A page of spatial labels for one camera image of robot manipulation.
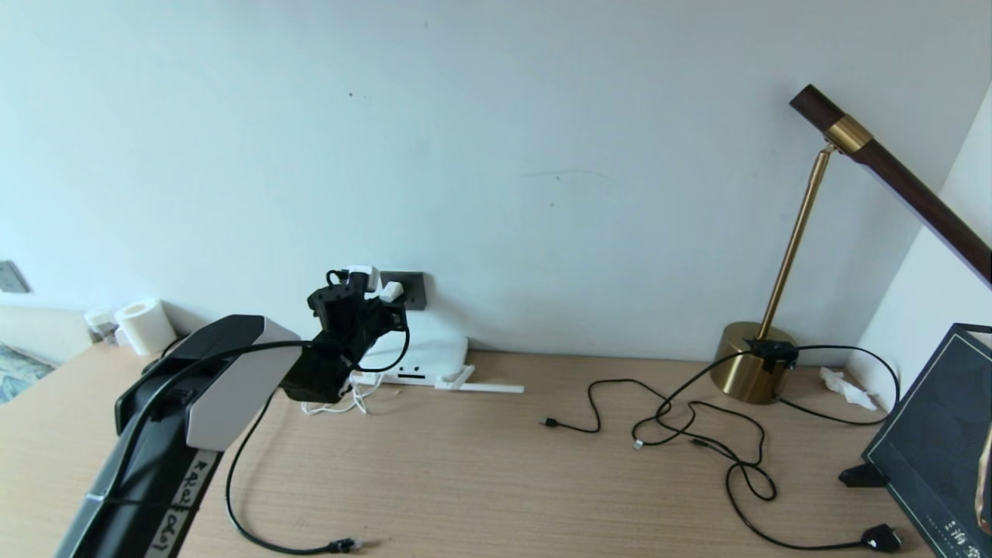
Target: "brass lamp base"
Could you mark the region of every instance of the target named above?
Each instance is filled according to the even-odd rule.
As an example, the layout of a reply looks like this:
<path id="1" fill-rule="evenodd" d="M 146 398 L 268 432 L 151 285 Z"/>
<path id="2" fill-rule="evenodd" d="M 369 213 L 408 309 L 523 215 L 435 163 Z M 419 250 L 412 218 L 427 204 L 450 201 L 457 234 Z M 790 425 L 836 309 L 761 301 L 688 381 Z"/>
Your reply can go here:
<path id="1" fill-rule="evenodd" d="M 723 337 L 720 339 L 720 346 L 716 350 L 714 360 L 719 360 L 735 352 L 749 350 L 750 346 L 746 340 L 757 338 L 760 330 L 761 324 L 755 322 L 730 324 L 723 330 Z M 795 343 L 793 338 L 776 328 L 770 329 L 767 339 Z M 789 376 L 789 370 L 783 362 L 778 362 L 775 368 L 769 372 L 762 369 L 763 363 L 760 358 L 753 354 L 742 354 L 714 368 L 709 373 L 709 377 L 713 378 L 716 387 L 734 399 L 740 399 L 745 403 L 771 403 L 775 400 L 777 393 L 782 393 Z"/>

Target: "black stand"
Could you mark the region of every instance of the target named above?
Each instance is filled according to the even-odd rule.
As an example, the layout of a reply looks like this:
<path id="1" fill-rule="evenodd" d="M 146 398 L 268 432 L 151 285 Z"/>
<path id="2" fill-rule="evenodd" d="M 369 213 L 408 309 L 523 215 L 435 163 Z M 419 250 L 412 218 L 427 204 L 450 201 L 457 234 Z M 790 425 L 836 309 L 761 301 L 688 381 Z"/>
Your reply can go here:
<path id="1" fill-rule="evenodd" d="M 889 478 L 870 463 L 852 467 L 837 478 L 848 488 L 882 488 L 889 483 Z"/>

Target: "white wall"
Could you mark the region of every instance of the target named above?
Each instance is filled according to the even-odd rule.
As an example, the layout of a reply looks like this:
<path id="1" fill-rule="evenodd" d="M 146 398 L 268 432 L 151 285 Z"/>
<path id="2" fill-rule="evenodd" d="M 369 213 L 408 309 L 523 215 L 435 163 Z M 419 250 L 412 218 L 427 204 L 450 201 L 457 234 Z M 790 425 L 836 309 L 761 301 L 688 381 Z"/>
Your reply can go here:
<path id="1" fill-rule="evenodd" d="M 710 358 L 760 319 L 821 139 L 808 82 L 928 184 L 990 78 L 987 0 L 0 3 L 0 258 L 84 309 L 266 314 L 355 262 L 415 332 Z M 858 339 L 918 225 L 838 158 L 777 325 Z"/>
<path id="2" fill-rule="evenodd" d="M 975 116 L 940 197 L 992 244 L 992 87 Z M 858 342 L 894 364 L 909 388 L 951 324 L 992 326 L 992 290 L 928 229 L 921 230 Z M 891 408 L 888 372 L 870 356 L 848 367 Z"/>

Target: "black cable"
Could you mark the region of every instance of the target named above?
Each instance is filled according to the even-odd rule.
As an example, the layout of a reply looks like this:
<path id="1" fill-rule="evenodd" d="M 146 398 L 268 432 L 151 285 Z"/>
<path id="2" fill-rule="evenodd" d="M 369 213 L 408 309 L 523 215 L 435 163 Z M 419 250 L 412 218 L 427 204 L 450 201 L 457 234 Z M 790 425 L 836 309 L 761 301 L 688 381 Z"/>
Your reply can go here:
<path id="1" fill-rule="evenodd" d="M 332 282 L 330 280 L 330 277 L 331 276 L 337 277 L 337 283 L 334 283 L 334 282 Z M 347 270 L 331 269 L 331 270 L 327 271 L 327 273 L 325 273 L 323 275 L 323 278 L 324 278 L 324 280 L 327 281 L 327 286 L 328 287 L 333 287 L 335 285 L 341 285 L 348 278 L 348 271 Z"/>
<path id="2" fill-rule="evenodd" d="M 636 383 L 637 385 L 640 385 L 641 387 L 647 389 L 648 391 L 654 393 L 655 395 L 661 397 L 662 399 L 665 399 L 665 395 L 663 395 L 659 391 L 655 391 L 654 388 L 652 388 L 650 385 L 642 382 L 641 380 L 637 380 L 637 379 L 634 379 L 634 378 L 600 379 L 600 380 L 596 380 L 596 381 L 590 383 L 589 384 L 589 387 L 586 388 L 586 390 L 585 390 L 586 394 L 589 396 L 589 405 L 592 407 L 592 413 L 596 417 L 596 428 L 595 429 L 591 429 L 590 430 L 590 429 L 581 428 L 581 427 L 578 427 L 578 426 L 571 426 L 570 424 L 565 424 L 563 422 L 559 422 L 559 421 L 557 421 L 555 419 L 549 419 L 549 418 L 545 418 L 541 422 L 542 422 L 542 424 L 544 424 L 546 426 L 561 426 L 562 428 L 567 428 L 568 430 L 574 430 L 576 432 L 584 432 L 586 434 L 595 434 L 595 433 L 599 432 L 599 429 L 602 426 L 602 421 L 599 419 L 599 408 L 596 407 L 596 402 L 592 399 L 592 388 L 595 387 L 595 386 L 597 386 L 597 385 L 603 384 L 603 383 L 626 383 L 626 382 Z"/>
<path id="3" fill-rule="evenodd" d="M 106 509 L 106 505 L 113 502 L 114 499 L 118 497 L 117 492 L 120 490 L 120 486 L 124 481 L 124 473 L 127 470 L 127 465 L 131 462 L 131 458 L 133 457 L 134 451 L 138 445 L 138 432 L 140 432 L 142 426 L 146 422 L 148 422 L 148 419 L 151 417 L 152 412 L 157 407 L 157 403 L 160 400 L 162 400 L 162 398 L 165 397 L 169 393 L 169 391 L 171 391 L 182 380 L 186 379 L 189 376 L 192 376 L 195 372 L 199 372 L 205 367 L 214 364 L 216 362 L 219 362 L 221 360 L 224 360 L 226 358 L 231 358 L 233 356 L 240 356 L 242 354 L 247 354 L 249 352 L 257 352 L 259 350 L 281 349 L 286 347 L 332 349 L 332 350 L 340 349 L 340 347 L 337 344 L 317 343 L 313 341 L 279 341 L 273 343 L 257 344 L 238 349 L 225 350 L 223 352 L 212 354 L 211 356 L 208 356 L 206 358 L 201 358 L 200 360 L 197 360 L 196 362 L 193 362 L 189 366 L 176 372 L 172 377 L 170 377 L 168 380 L 163 382 L 163 384 L 159 387 L 159 389 L 157 389 L 155 393 L 152 394 L 151 398 L 149 398 L 148 403 L 146 403 L 145 406 L 142 407 L 141 411 L 138 412 L 137 416 L 135 416 L 132 419 L 134 424 L 133 428 L 130 427 L 131 423 L 129 423 L 129 428 L 131 428 L 131 433 L 128 435 L 127 441 L 124 444 L 124 449 L 120 455 L 120 461 L 117 462 L 117 467 L 114 469 L 114 473 L 113 476 L 111 477 L 110 484 L 108 485 L 106 492 L 103 494 L 103 498 L 100 500 L 100 503 L 96 511 L 93 513 L 92 517 L 90 517 L 89 521 L 84 527 L 83 532 L 89 533 L 92 529 L 93 524 L 95 524 L 96 521 L 99 519 L 99 517 L 102 515 L 103 510 Z M 72 556 L 77 555 L 80 546 L 82 546 L 82 543 L 85 541 L 85 538 L 86 538 L 85 535 L 79 537 L 79 540 L 76 542 L 76 546 L 72 551 Z"/>
<path id="4" fill-rule="evenodd" d="M 793 403 L 792 401 L 790 401 L 788 399 L 784 399 L 782 397 L 778 397 L 778 400 L 779 401 L 782 401 L 783 403 L 785 403 L 786 405 L 788 405 L 788 406 L 790 406 L 790 407 L 792 407 L 794 409 L 797 409 L 799 411 L 802 411 L 803 413 L 808 413 L 808 414 L 810 414 L 812 416 L 815 416 L 815 417 L 819 417 L 819 418 L 826 419 L 826 420 L 832 420 L 834 422 L 839 422 L 841 424 L 849 424 L 851 426 L 874 426 L 876 424 L 882 424 L 883 422 L 889 420 L 889 417 L 892 415 L 892 412 L 896 410 L 896 405 L 898 405 L 899 404 L 899 401 L 903 398 L 902 384 L 899 382 L 899 375 L 896 374 L 896 370 L 893 370 L 892 369 L 892 366 L 890 366 L 888 362 L 886 362 L 883 358 L 881 358 L 880 356 L 878 356 L 877 354 L 875 354 L 871 350 L 862 349 L 861 347 L 855 347 L 853 345 L 806 345 L 806 346 L 803 346 L 803 347 L 796 347 L 796 349 L 797 350 L 850 349 L 850 350 L 860 350 L 861 352 L 865 352 L 867 354 L 870 354 L 870 355 L 874 356 L 875 359 L 878 360 L 879 362 L 881 362 L 882 365 L 885 366 L 885 369 L 889 371 L 889 375 L 892 376 L 892 382 L 896 385 L 896 400 L 892 404 L 892 411 L 890 411 L 884 417 L 882 417 L 882 418 L 880 418 L 878 420 L 873 420 L 873 421 L 858 422 L 858 421 L 845 420 L 845 419 L 841 419 L 841 418 L 837 418 L 837 417 L 831 417 L 830 415 L 824 415 L 823 413 L 820 413 L 820 412 L 817 412 L 817 411 L 813 411 L 812 409 L 807 409 L 805 407 L 802 407 L 800 405 L 797 405 L 796 403 Z"/>
<path id="5" fill-rule="evenodd" d="M 902 397 L 901 385 L 900 385 L 900 382 L 899 382 L 899 376 L 892 369 L 892 367 L 889 365 L 888 362 L 886 362 L 883 358 L 881 358 L 880 356 L 878 356 L 874 352 L 871 352 L 870 350 L 862 349 L 862 348 L 854 347 L 854 346 L 838 346 L 838 345 L 811 345 L 811 346 L 799 347 L 797 349 L 798 350 L 813 350 L 813 349 L 854 349 L 854 350 L 861 350 L 863 352 L 866 352 L 866 353 L 874 356 L 880 362 L 882 362 L 882 364 L 885 365 L 886 369 L 889 370 L 889 373 L 892 376 L 893 382 L 894 382 L 894 384 L 896 386 L 896 404 L 899 403 L 899 400 Z M 761 467 L 761 463 L 762 463 L 762 461 L 764 459 L 764 445 L 765 445 L 766 432 L 765 432 L 765 428 L 762 427 L 762 425 L 757 420 L 755 420 L 755 419 L 753 419 L 753 418 L 751 418 L 751 417 L 749 417 L 749 416 L 747 416 L 747 415 L 745 415 L 743 413 L 739 413 L 737 411 L 732 411 L 730 409 L 725 409 L 723 407 L 719 407 L 717 405 L 713 405 L 711 403 L 707 403 L 705 401 L 698 401 L 698 400 L 692 400 L 692 401 L 690 401 L 687 404 L 687 407 L 688 407 L 689 411 L 691 412 L 691 416 L 689 417 L 689 419 L 685 422 L 685 424 L 683 426 L 681 426 L 681 427 L 675 427 L 675 426 L 666 424 L 662 420 L 662 417 L 664 417 L 666 414 L 668 414 L 672 410 L 672 408 L 673 408 L 672 401 L 673 401 L 673 399 L 675 399 L 675 397 L 677 395 L 679 395 L 680 393 L 682 393 L 690 385 L 692 385 L 694 382 L 696 382 L 697 380 L 699 380 L 701 377 L 703 377 L 704 375 L 706 375 L 708 372 L 710 372 L 711 370 L 713 370 L 715 367 L 717 367 L 718 365 L 722 364 L 723 362 L 725 362 L 725 361 L 727 361 L 727 360 L 729 360 L 731 358 L 740 356 L 741 354 L 748 354 L 748 353 L 751 353 L 751 351 L 750 350 L 741 351 L 741 352 L 728 355 L 728 356 L 726 356 L 724 358 L 721 358 L 721 359 L 715 361 L 714 363 L 706 366 L 703 370 L 701 370 L 700 372 L 698 372 L 696 375 L 694 375 L 688 381 L 686 381 L 685 383 L 683 383 L 681 386 L 679 386 L 672 393 L 672 395 L 670 395 L 668 397 L 666 397 L 665 395 L 662 395 L 660 392 L 656 391 L 655 389 L 653 389 L 653 388 L 651 388 L 651 387 L 643 384 L 639 380 L 634 380 L 634 379 L 629 379 L 629 378 L 616 379 L 616 380 L 596 380 L 596 381 L 592 382 L 591 384 L 589 384 L 589 387 L 586 389 L 586 392 L 587 392 L 588 397 L 589 397 L 589 404 L 592 406 L 593 413 L 594 413 L 594 415 L 596 417 L 596 428 L 595 429 L 578 428 L 578 427 L 574 427 L 574 426 L 571 426 L 571 425 L 567 425 L 567 424 L 561 423 L 561 422 L 557 421 L 556 419 L 551 419 L 551 418 L 544 419 L 543 424 L 545 424 L 546 426 L 549 426 L 549 427 L 562 426 L 564 428 L 568 428 L 568 429 L 575 430 L 577 432 L 586 433 L 586 434 L 595 434 L 595 433 L 598 433 L 600 431 L 601 421 L 600 421 L 600 417 L 599 417 L 599 410 L 596 408 L 595 401 L 592 398 L 592 387 L 594 385 L 599 384 L 599 383 L 606 383 L 606 382 L 610 382 L 610 381 L 633 381 L 633 382 L 636 382 L 636 383 L 642 385 L 644 388 L 650 390 L 652 393 L 655 393 L 656 395 L 658 395 L 659 397 L 661 397 L 662 403 L 661 403 L 661 405 L 659 405 L 659 407 L 655 411 L 655 414 L 654 415 L 638 421 L 634 425 L 634 427 L 631 429 L 631 437 L 633 437 L 634 440 L 635 440 L 635 448 L 640 448 L 642 446 L 662 446 L 664 444 L 667 444 L 668 442 L 670 442 L 671 440 L 675 439 L 678 436 L 686 435 L 686 436 L 689 436 L 691 438 L 691 441 L 694 444 L 696 444 L 697 446 L 705 447 L 705 448 L 708 448 L 710 450 L 713 450 L 717 454 L 719 454 L 719 455 L 723 456 L 724 458 L 730 460 L 732 462 L 732 464 L 727 469 L 726 476 L 724 477 L 724 487 L 725 487 L 726 492 L 727 492 L 727 497 L 730 499 L 731 506 L 733 506 L 734 511 L 737 513 L 737 516 L 740 517 L 740 519 L 744 523 L 744 525 L 747 526 L 749 529 L 751 529 L 751 531 L 754 532 L 755 534 L 757 534 L 759 537 L 763 538 L 764 540 L 766 540 L 768 542 L 771 542 L 772 544 L 775 544 L 775 545 L 778 545 L 778 546 L 781 546 L 781 547 L 784 547 L 784 548 L 789 548 L 789 549 L 792 549 L 792 550 L 808 550 L 808 551 L 839 550 L 839 549 L 844 549 L 844 548 L 858 548 L 858 547 L 866 546 L 866 543 L 865 543 L 864 538 L 862 538 L 862 540 L 858 540 L 858 541 L 851 541 L 851 542 L 845 542 L 845 543 L 839 543 L 839 544 L 825 544 L 825 545 L 812 545 L 812 546 L 802 546 L 802 545 L 791 544 L 791 543 L 788 543 L 788 542 L 783 542 L 781 540 L 778 540 L 778 539 L 772 537 L 771 535 L 766 534 L 761 529 L 759 529 L 754 523 L 752 523 L 750 519 L 747 518 L 747 516 L 744 514 L 744 511 L 738 505 L 737 499 L 734 496 L 734 493 L 733 493 L 733 490 L 732 490 L 731 479 L 733 478 L 733 473 L 735 471 L 738 471 L 739 470 L 741 472 L 741 474 L 744 476 L 745 482 L 747 483 L 748 489 L 751 491 L 752 494 L 755 495 L 755 497 L 757 497 L 757 498 L 759 498 L 759 499 L 761 499 L 763 501 L 772 501 L 772 500 L 774 500 L 778 496 L 778 493 L 779 493 L 778 492 L 778 487 L 776 487 L 775 482 L 772 480 L 771 475 L 769 475 L 768 472 L 765 471 Z M 880 424 L 880 423 L 884 422 L 886 419 L 888 419 L 888 417 L 889 417 L 889 415 L 886 415 L 886 417 L 883 418 L 883 419 L 880 419 L 880 420 L 877 420 L 877 421 L 871 421 L 871 422 L 847 421 L 847 420 L 844 420 L 844 419 L 839 419 L 839 418 L 836 418 L 836 417 L 831 417 L 831 416 L 828 416 L 828 415 L 824 415 L 824 414 L 818 413 L 816 411 L 812 411 L 812 410 L 806 409 L 804 407 L 800 407 L 799 405 L 797 405 L 795 403 L 792 403 L 791 401 L 787 401 L 785 399 L 782 399 L 781 397 L 777 397 L 777 399 L 780 400 L 780 401 L 782 401 L 783 403 L 786 403 L 787 405 L 789 405 L 791 407 L 794 407 L 796 409 L 799 409 L 799 410 L 801 410 L 803 412 L 806 412 L 806 413 L 809 413 L 811 415 L 822 417 L 824 419 L 828 419 L 828 420 L 832 420 L 832 421 L 836 421 L 836 422 L 841 422 L 841 423 L 848 424 L 848 425 L 854 425 L 854 426 L 870 426 L 870 425 Z M 730 415 L 733 415 L 733 416 L 742 418 L 744 420 L 747 420 L 751 424 L 753 424 L 758 429 L 758 431 L 761 433 L 761 438 L 758 441 L 758 458 L 755 461 L 745 461 L 745 460 L 741 459 L 726 444 L 723 444 L 722 442 L 720 442 L 718 440 L 715 440 L 713 438 L 709 438 L 709 437 L 706 437 L 706 436 L 702 436 L 702 435 L 699 435 L 699 434 L 695 434 L 695 433 L 690 432 L 688 429 L 695 422 L 695 419 L 696 419 L 696 416 L 697 416 L 697 413 L 696 413 L 696 410 L 695 410 L 695 406 L 697 406 L 697 405 L 700 405 L 700 406 L 703 406 L 703 407 L 708 407 L 710 409 L 714 409 L 714 410 L 717 410 L 717 411 L 720 411 L 720 412 L 723 412 L 723 413 L 726 413 L 726 414 L 730 414 Z M 667 438 L 664 438 L 664 439 L 662 439 L 660 441 L 657 441 L 657 442 L 644 442 L 643 440 L 641 440 L 637 436 L 637 430 L 638 430 L 638 428 L 640 428 L 644 424 L 647 424 L 647 423 L 652 422 L 652 421 L 658 423 L 663 428 L 672 431 L 673 434 L 671 436 L 669 436 Z M 768 484 L 768 487 L 770 489 L 770 493 L 768 493 L 768 494 L 761 493 L 754 486 L 754 484 L 752 483 L 751 477 L 748 475 L 748 472 L 749 471 L 760 475 L 765 480 L 765 482 Z"/>
<path id="6" fill-rule="evenodd" d="M 181 336 L 181 337 L 177 337 L 177 338 L 173 339 L 171 343 L 169 343 L 168 345 L 166 345 L 166 347 L 164 349 L 162 349 L 162 354 L 160 354 L 158 358 L 156 358 L 155 360 L 152 360 L 148 364 L 145 364 L 145 367 L 141 370 L 141 375 L 145 375 L 148 372 L 151 372 L 152 370 L 154 370 L 156 366 L 158 366 L 159 364 L 162 363 L 163 360 L 165 360 L 166 354 L 169 354 L 169 351 L 170 350 L 172 350 L 175 346 L 177 346 L 180 342 L 182 342 L 187 337 L 189 337 L 189 336 Z"/>
<path id="7" fill-rule="evenodd" d="M 235 517 L 234 507 L 231 505 L 231 481 L 234 479 L 234 469 L 238 466 L 238 460 L 241 459 L 241 453 L 248 444 L 248 440 L 251 439 L 252 434 L 255 434 L 255 429 L 258 428 L 259 423 L 261 423 L 262 419 L 265 417 L 265 413 L 269 410 L 270 403 L 272 403 L 272 395 L 270 395 L 265 401 L 265 406 L 262 407 L 262 411 L 258 414 L 255 422 L 252 423 L 251 428 L 248 429 L 248 433 L 245 434 L 244 439 L 241 440 L 241 445 L 238 446 L 238 451 L 234 454 L 234 459 L 231 460 L 231 467 L 227 471 L 227 481 L 224 483 L 224 504 L 227 506 L 227 516 L 231 519 L 231 523 L 234 523 L 234 528 L 241 533 L 241 536 L 245 537 L 252 543 L 257 544 L 258 546 L 273 552 L 292 554 L 294 556 L 312 556 L 315 554 L 347 554 L 351 552 L 352 549 L 358 550 L 361 548 L 361 544 L 350 538 L 332 540 L 323 546 L 317 546 L 315 548 L 288 548 L 285 546 L 280 546 L 255 536 L 245 529 L 238 521 L 237 517 Z"/>
<path id="8" fill-rule="evenodd" d="M 685 391 L 685 389 L 687 387 L 689 387 L 690 385 L 692 385 L 693 383 L 695 383 L 696 380 L 698 380 L 698 379 L 702 378 L 703 376 L 707 375 L 711 370 L 713 370 L 717 366 L 723 364 L 727 360 L 730 360 L 731 358 L 736 358 L 738 356 L 741 356 L 742 354 L 751 354 L 751 353 L 752 353 L 751 350 L 741 350 L 740 352 L 735 352 L 735 353 L 729 354 L 729 355 L 727 355 L 727 356 L 725 356 L 723 358 L 719 358 L 719 359 L 715 360 L 713 363 L 711 363 L 709 366 L 707 366 L 704 369 L 700 370 L 695 376 L 691 377 L 688 381 L 686 381 L 685 383 L 683 383 L 682 385 L 680 385 L 678 389 L 676 389 L 675 391 L 672 392 L 672 395 L 668 396 L 667 398 L 663 397 L 662 404 L 658 406 L 658 410 L 655 411 L 655 415 L 654 416 L 651 416 L 651 417 L 648 417 L 648 418 L 645 418 L 645 419 L 641 419 L 640 421 L 638 421 L 634 425 L 634 428 L 631 429 L 630 435 L 634 439 L 634 442 L 636 444 L 638 444 L 638 447 L 640 447 L 640 446 L 662 446 L 664 444 L 669 443 L 671 440 L 674 440 L 678 436 L 681 436 L 682 434 L 684 434 L 685 433 L 685 430 L 688 429 L 688 427 L 692 425 L 692 421 L 695 420 L 695 414 L 693 413 L 692 418 L 689 419 L 689 421 L 681 429 L 677 429 L 676 430 L 676 429 L 669 428 L 668 425 L 666 425 L 665 423 L 662 422 L 662 416 L 665 415 L 668 411 L 672 410 L 672 400 L 675 399 L 677 395 L 679 395 L 680 393 L 682 393 L 683 391 Z M 657 442 L 645 442 L 644 440 L 641 440 L 637 436 L 637 429 L 638 428 L 641 428 L 641 426 L 645 425 L 646 423 L 649 423 L 649 422 L 652 422 L 652 421 L 657 422 L 658 424 L 662 425 L 665 428 L 668 428 L 669 430 L 672 430 L 675 433 L 672 436 L 669 436 L 668 438 L 665 438 L 663 440 L 659 440 Z"/>
<path id="9" fill-rule="evenodd" d="M 386 372 L 395 368 L 396 365 L 400 363 L 400 360 L 403 360 L 403 357 L 407 355 L 407 349 L 410 348 L 410 328 L 404 329 L 403 332 L 406 334 L 406 337 L 403 340 L 403 350 L 400 351 L 400 355 L 397 356 L 396 360 L 393 360 L 392 364 L 381 368 L 363 368 L 356 362 L 352 364 L 351 369 L 359 372 Z"/>

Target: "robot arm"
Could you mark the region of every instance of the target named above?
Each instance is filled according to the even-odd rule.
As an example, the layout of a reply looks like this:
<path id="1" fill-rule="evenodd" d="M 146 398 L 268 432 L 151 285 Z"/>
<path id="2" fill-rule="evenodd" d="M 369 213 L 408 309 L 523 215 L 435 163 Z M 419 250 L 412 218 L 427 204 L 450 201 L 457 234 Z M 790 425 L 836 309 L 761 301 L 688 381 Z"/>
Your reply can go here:
<path id="1" fill-rule="evenodd" d="M 275 389 L 336 403 L 380 337 L 409 335 L 402 297 L 365 298 L 378 282 L 372 267 L 328 272 L 308 298 L 321 325 L 311 342 L 261 316 L 228 316 L 158 361 L 117 400 L 118 442 L 57 556 L 176 556 L 223 452 Z"/>

